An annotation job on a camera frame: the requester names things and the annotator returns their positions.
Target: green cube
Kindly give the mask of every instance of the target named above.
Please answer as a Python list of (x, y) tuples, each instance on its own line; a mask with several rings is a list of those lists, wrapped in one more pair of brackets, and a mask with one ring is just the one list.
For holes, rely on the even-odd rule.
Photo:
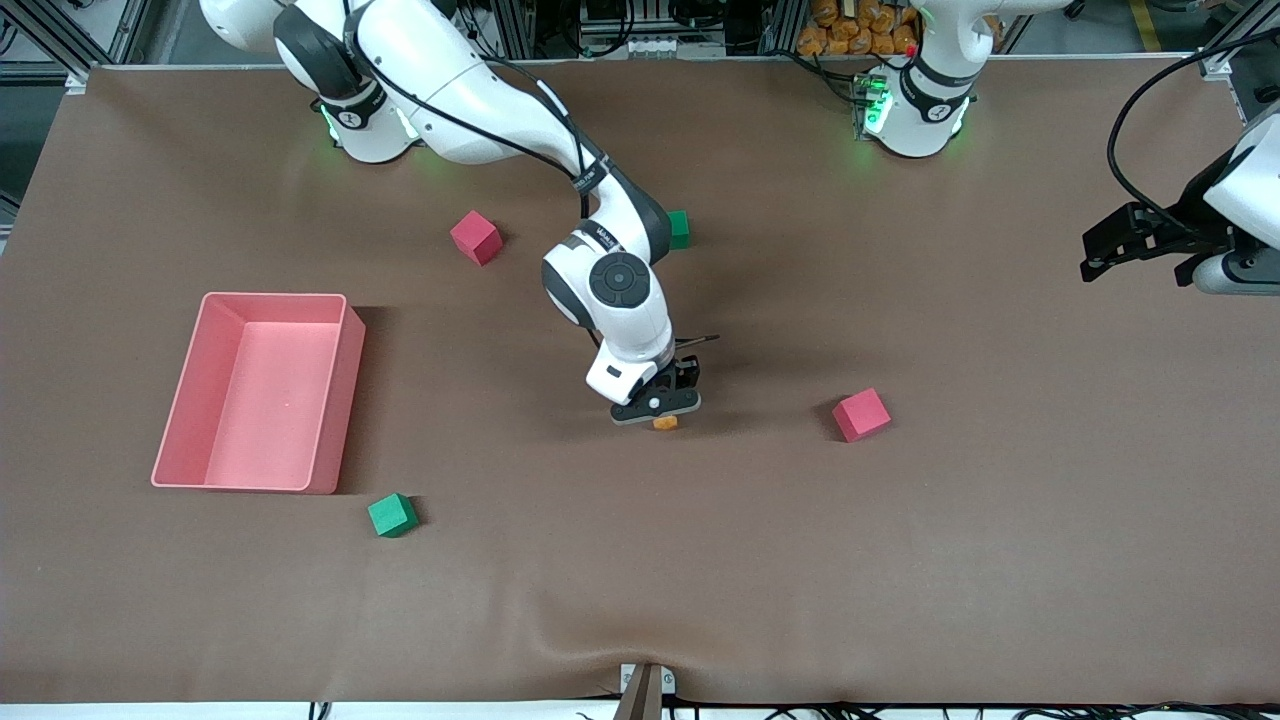
[(684, 210), (671, 210), (671, 249), (684, 250), (689, 247), (689, 215)]
[(384, 538), (398, 538), (417, 527), (417, 512), (408, 498), (392, 493), (369, 506), (369, 519)]

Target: cable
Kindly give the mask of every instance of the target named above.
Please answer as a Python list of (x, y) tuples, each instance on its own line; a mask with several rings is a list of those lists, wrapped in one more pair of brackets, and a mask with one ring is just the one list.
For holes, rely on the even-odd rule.
[(782, 49), (769, 50), (768, 53), (765, 53), (765, 55), (782, 55), (783, 58), (790, 58), (791, 61), (796, 63), (797, 65), (800, 65), (801, 68), (809, 70), (810, 73), (814, 73), (818, 77), (820, 77), (823, 79), (823, 82), (827, 83), (827, 88), (831, 90), (833, 94), (836, 94), (836, 97), (840, 97), (841, 100), (844, 100), (845, 102), (849, 102), (851, 105), (860, 104), (859, 100), (855, 100), (852, 96), (846, 95), (845, 92), (842, 92), (838, 87), (836, 87), (832, 83), (832, 81), (854, 82), (854, 76), (851, 76), (851, 74), (844, 74), (844, 73), (833, 73), (833, 72), (823, 68), (822, 67), (822, 61), (818, 60), (817, 56), (814, 56), (813, 64), (810, 65), (808, 61), (805, 61), (804, 58), (801, 58), (800, 55), (796, 55), (795, 53), (792, 53), (790, 50), (782, 50)]
[(902, 70), (905, 70), (906, 68), (909, 68), (911, 65), (910, 60), (902, 63), (902, 65), (899, 67), (899, 65), (893, 65), (892, 63), (890, 63), (888, 58), (886, 58), (883, 55), (877, 55), (876, 53), (868, 53), (868, 55), (870, 55), (872, 58), (876, 58), (877, 60), (881, 61), (882, 65), (884, 65), (886, 68), (888, 68), (891, 70), (902, 72)]
[(516, 150), (518, 152), (524, 152), (525, 155), (529, 155), (530, 158), (534, 158), (539, 163), (550, 165), (552, 168), (556, 168), (557, 170), (559, 170), (561, 173), (563, 173), (566, 177), (568, 177), (568, 179), (571, 179), (571, 181), (573, 179), (573, 173), (571, 173), (563, 165), (561, 165), (556, 160), (552, 160), (547, 155), (543, 155), (541, 152), (539, 152), (536, 150), (530, 150), (529, 147), (525, 147), (524, 145), (520, 145), (518, 142), (512, 142), (512, 141), (507, 140), (506, 137), (494, 135), (494, 133), (492, 133), (492, 132), (489, 132), (486, 129), (477, 128), (476, 126), (474, 126), (474, 124), (463, 120), (462, 118), (456, 118), (456, 117), (445, 113), (444, 110), (440, 110), (439, 108), (431, 105), (430, 102), (426, 102), (425, 100), (422, 100), (417, 95), (413, 95), (412, 92), (404, 90), (403, 87), (401, 87), (399, 85), (397, 85), (394, 81), (392, 81), (389, 77), (387, 77), (387, 73), (384, 73), (383, 70), (378, 69), (378, 65), (375, 65), (372, 61), (369, 60), (369, 55), (366, 55), (365, 51), (364, 51), (364, 49), (360, 47), (360, 40), (358, 40), (357, 36), (352, 36), (349, 45), (351, 45), (351, 50), (356, 55), (356, 58), (361, 63), (365, 64), (365, 68), (370, 72), (370, 74), (372, 74), (378, 79), (378, 82), (381, 82), (387, 87), (389, 87), (389, 88), (394, 90), (396, 92), (403, 95), (404, 97), (408, 99), (410, 102), (417, 105), (419, 108), (426, 110), (428, 113), (431, 113), (434, 115), (439, 115), (439, 117), (444, 118), (445, 120), (448, 120), (448, 122), (451, 122), (451, 123), (453, 123), (453, 124), (456, 124), (458, 127), (462, 127), (465, 129), (468, 129), (468, 131), (471, 131), (471, 132), (474, 132), (474, 133), (476, 133), (476, 135), (479, 135), (481, 137), (489, 138), (489, 140), (492, 140), (492, 141), (494, 141), (494, 142), (497, 142), (499, 145), (506, 145), (507, 147), (511, 147), (512, 150)]
[(1222, 45), (1219, 45), (1217, 47), (1204, 49), (1198, 53), (1193, 53), (1183, 58), (1181, 60), (1172, 63), (1167, 68), (1151, 76), (1151, 78), (1147, 82), (1142, 83), (1142, 86), (1138, 87), (1138, 90), (1135, 90), (1133, 95), (1129, 96), (1129, 100), (1126, 100), (1124, 106), (1120, 108), (1120, 114), (1116, 115), (1115, 124), (1111, 126), (1111, 135), (1107, 136), (1107, 167), (1111, 168), (1111, 174), (1116, 178), (1116, 182), (1119, 182), (1120, 187), (1125, 188), (1125, 192), (1133, 196), (1134, 200), (1142, 202), (1147, 209), (1158, 215), (1160, 219), (1165, 220), (1166, 223), (1170, 223), (1171, 225), (1176, 227), (1178, 229), (1188, 234), (1208, 240), (1198, 229), (1192, 228), (1190, 225), (1183, 223), (1181, 220), (1175, 218), (1167, 209), (1156, 204), (1155, 200), (1152, 200), (1140, 190), (1138, 190), (1138, 187), (1134, 186), (1128, 177), (1125, 177), (1124, 170), (1120, 169), (1120, 163), (1116, 161), (1116, 140), (1119, 140), (1120, 137), (1120, 128), (1124, 126), (1125, 118), (1129, 117), (1129, 111), (1133, 110), (1133, 106), (1138, 102), (1138, 99), (1146, 95), (1146, 92), (1151, 90), (1157, 82), (1176, 73), (1178, 70), (1185, 68), (1187, 65), (1196, 64), (1206, 58), (1212, 58), (1213, 55), (1221, 55), (1222, 53), (1229, 53), (1231, 50), (1235, 50), (1236, 47), (1244, 47), (1245, 45), (1252, 45), (1254, 42), (1261, 42), (1263, 40), (1271, 40), (1275, 37), (1280, 37), (1280, 27), (1271, 28), (1268, 31), (1260, 32), (1257, 35), (1240, 37), (1238, 40), (1233, 40), (1231, 42), (1225, 42)]
[[(586, 172), (586, 163), (582, 158), (582, 131), (580, 131), (577, 128), (577, 123), (575, 123), (572, 118), (568, 117), (568, 109), (564, 106), (564, 102), (561, 101), (559, 96), (556, 95), (556, 91), (552, 90), (549, 85), (539, 79), (536, 76), (534, 76), (525, 68), (521, 68), (516, 63), (507, 60), (506, 58), (484, 55), (480, 59), (486, 63), (498, 63), (504, 68), (509, 68), (525, 76), (525, 78), (527, 78), (530, 82), (538, 86), (539, 92), (541, 92), (547, 97), (547, 100), (549, 100), (549, 102), (545, 102), (548, 109), (552, 110), (552, 114), (554, 114), (559, 119), (561, 124), (564, 126), (564, 129), (567, 129), (570, 135), (573, 136), (573, 143), (577, 146), (577, 176), (581, 177), (582, 173)], [(586, 193), (584, 192), (579, 193), (579, 202), (580, 202), (579, 215), (581, 217), (581, 219), (585, 220), (588, 215), (591, 214), (591, 204), (586, 199)]]
[[(8, 19), (4, 19), (3, 22), (4, 26), (0, 26), (0, 55), (8, 53), (13, 47), (13, 44), (18, 40), (18, 26), (12, 24)], [(5, 33), (9, 33), (8, 38), (5, 38)]]
[(462, 24), (466, 26), (467, 32), (475, 33), (475, 41), (480, 46), (480, 50), (486, 55), (498, 55), (480, 29), (480, 20), (476, 19), (476, 8), (472, 5), (472, 0), (458, 0), (458, 15), (462, 18)]
[(618, 37), (612, 45), (599, 53), (584, 49), (579, 45), (577, 40), (570, 36), (568, 29), (571, 24), (576, 24), (581, 28), (581, 20), (575, 17), (572, 12), (575, 6), (580, 8), (580, 5), (577, 5), (579, 1), (580, 0), (561, 0), (561, 37), (564, 38), (564, 44), (568, 45), (570, 50), (582, 58), (595, 58), (599, 55), (608, 55), (627, 44), (627, 40), (631, 38), (631, 32), (636, 27), (636, 8), (634, 0), (617, 0), (617, 5), (620, 8)]

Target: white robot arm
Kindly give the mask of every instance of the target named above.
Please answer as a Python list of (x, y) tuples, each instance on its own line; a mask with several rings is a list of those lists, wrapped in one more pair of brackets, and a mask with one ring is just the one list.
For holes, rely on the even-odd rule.
[(897, 67), (872, 70), (872, 105), (861, 126), (886, 149), (908, 158), (942, 150), (960, 132), (969, 88), (991, 56), (993, 37), (983, 19), (1062, 8), (1068, 0), (911, 0), (924, 32), (918, 53)]
[(561, 169), (579, 193), (594, 195), (598, 210), (541, 266), (561, 313), (600, 336), (588, 384), (616, 404), (620, 424), (700, 406), (696, 357), (676, 360), (652, 270), (669, 249), (671, 222), (545, 85), (539, 82), (545, 99), (507, 85), (428, 0), (298, 0), (274, 19), (274, 37), (357, 160), (394, 159), (417, 138), (463, 164), (525, 152)]
[(1197, 174), (1167, 209), (1128, 202), (1084, 233), (1080, 277), (1185, 252), (1179, 286), (1211, 295), (1280, 295), (1280, 102)]

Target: pink tray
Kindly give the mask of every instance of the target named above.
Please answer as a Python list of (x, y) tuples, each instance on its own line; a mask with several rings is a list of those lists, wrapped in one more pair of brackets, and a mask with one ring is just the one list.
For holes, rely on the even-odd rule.
[(364, 342), (340, 295), (206, 295), (151, 484), (337, 489)]

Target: brown mat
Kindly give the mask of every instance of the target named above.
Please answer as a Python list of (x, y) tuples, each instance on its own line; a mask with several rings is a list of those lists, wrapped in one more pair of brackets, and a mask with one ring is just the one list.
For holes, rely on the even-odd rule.
[[(553, 172), (357, 165), (283, 72), (95, 73), (0, 260), (4, 698), (570, 697), (650, 659), (704, 701), (1280, 700), (1276, 304), (1076, 275), (1162, 64), (993, 63), (923, 161), (790, 64), (540, 68), (689, 210), (659, 273), (724, 340), (673, 434), (582, 382)], [(1238, 131), (1187, 73), (1123, 159), (1172, 200)], [(472, 208), (509, 238), (484, 269)], [(340, 495), (147, 484), (210, 290), (360, 306)], [(836, 442), (868, 386), (893, 428)], [(428, 524), (379, 539), (394, 491)]]

